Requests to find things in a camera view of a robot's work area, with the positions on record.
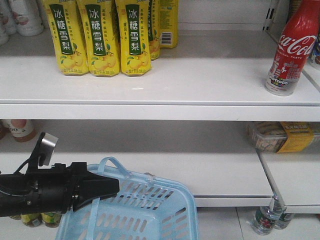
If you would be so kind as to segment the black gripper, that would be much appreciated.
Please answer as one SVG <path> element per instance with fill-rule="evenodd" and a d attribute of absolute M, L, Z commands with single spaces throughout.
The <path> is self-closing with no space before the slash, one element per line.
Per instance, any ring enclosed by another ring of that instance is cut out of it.
<path fill-rule="evenodd" d="M 29 165 L 25 176 L 30 187 L 25 214 L 76 212 L 94 199 L 112 198 L 120 191 L 118 179 L 89 172 L 85 162 L 73 162 L 68 167 L 56 163 L 44 169 Z"/>

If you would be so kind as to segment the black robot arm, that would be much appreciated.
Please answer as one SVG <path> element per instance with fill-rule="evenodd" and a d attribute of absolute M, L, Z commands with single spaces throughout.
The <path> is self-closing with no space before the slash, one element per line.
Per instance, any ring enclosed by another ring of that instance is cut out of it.
<path fill-rule="evenodd" d="M 0 215 L 65 214 L 94 199 L 115 197 L 119 191 L 118 179 L 88 171 L 85 162 L 73 162 L 70 166 L 56 163 L 41 169 L 29 166 L 25 173 L 0 176 Z"/>

